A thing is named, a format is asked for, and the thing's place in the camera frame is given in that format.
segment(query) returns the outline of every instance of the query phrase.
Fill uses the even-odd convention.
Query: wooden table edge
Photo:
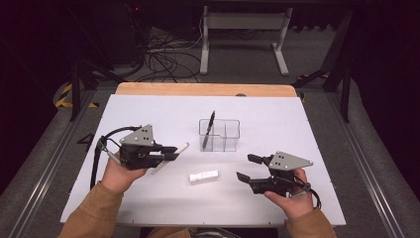
[[[122,82],[115,94],[123,95],[190,95],[257,97],[296,97],[291,85],[281,84],[229,84],[229,83],[166,83]]]

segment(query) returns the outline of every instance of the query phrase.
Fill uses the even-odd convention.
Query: sleeve
[[[111,237],[122,199],[123,194],[97,183],[70,214],[59,237]]]
[[[319,208],[303,216],[286,220],[285,225],[293,238],[337,237],[330,221]]]

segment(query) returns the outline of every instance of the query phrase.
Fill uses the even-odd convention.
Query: white eraser
[[[215,179],[219,176],[219,173],[217,171],[210,171],[210,172],[203,172],[195,175],[189,175],[189,181],[190,182],[196,182],[201,180],[209,180],[209,179]]]

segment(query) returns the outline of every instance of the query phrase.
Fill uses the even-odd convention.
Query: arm
[[[295,175],[307,182],[305,171],[297,169]],[[336,233],[324,213],[313,207],[312,194],[287,198],[274,192],[266,191],[264,195],[284,210],[288,220],[285,226],[291,237],[336,237]]]
[[[59,237],[111,237],[124,192],[146,171],[128,171],[108,159],[102,181],[70,214]]]

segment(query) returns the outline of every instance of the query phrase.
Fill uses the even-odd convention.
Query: black pen
[[[207,127],[206,137],[204,137],[203,150],[206,149],[207,141],[209,140],[209,134],[210,134],[210,131],[211,131],[211,127],[213,126],[213,121],[214,121],[215,114],[216,114],[216,111],[213,111],[213,113],[211,114],[209,125]]]

